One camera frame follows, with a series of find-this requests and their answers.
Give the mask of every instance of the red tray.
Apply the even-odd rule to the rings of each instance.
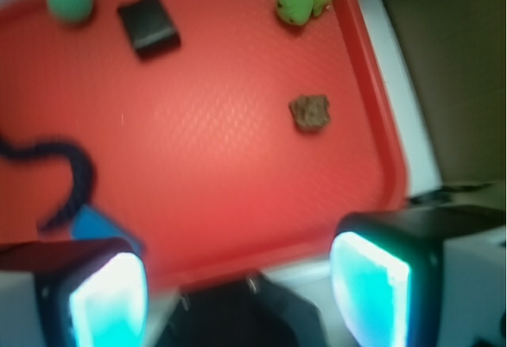
[[[356,0],[304,29],[274,0],[162,0],[182,46],[142,62],[116,8],[87,26],[44,0],[0,11],[0,132],[76,139],[93,157],[93,205],[147,244],[151,288],[196,285],[328,251],[352,211],[398,208],[406,175]],[[325,93],[331,124],[298,132],[288,102]],[[35,237],[65,198],[61,161],[0,159],[0,242]]]

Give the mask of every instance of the blue object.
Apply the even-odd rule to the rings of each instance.
[[[407,345],[410,266],[355,232],[339,234],[330,254],[334,296],[360,345]]]
[[[143,262],[133,253],[114,256],[69,297],[77,347],[138,347],[148,310]]]
[[[97,238],[123,238],[130,243],[134,252],[140,256],[143,252],[143,244],[117,226],[100,212],[90,206],[82,206],[72,226],[72,237],[76,240],[90,240]]]

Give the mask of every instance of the black base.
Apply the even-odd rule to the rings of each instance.
[[[157,347],[324,347],[318,309],[263,276],[182,295]]]

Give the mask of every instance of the gray surface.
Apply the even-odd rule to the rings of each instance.
[[[383,0],[444,183],[505,179],[505,0]]]

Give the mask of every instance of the small rock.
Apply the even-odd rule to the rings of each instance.
[[[315,132],[324,128],[331,120],[327,112],[329,106],[326,95],[303,95],[289,104],[294,121],[303,132]]]

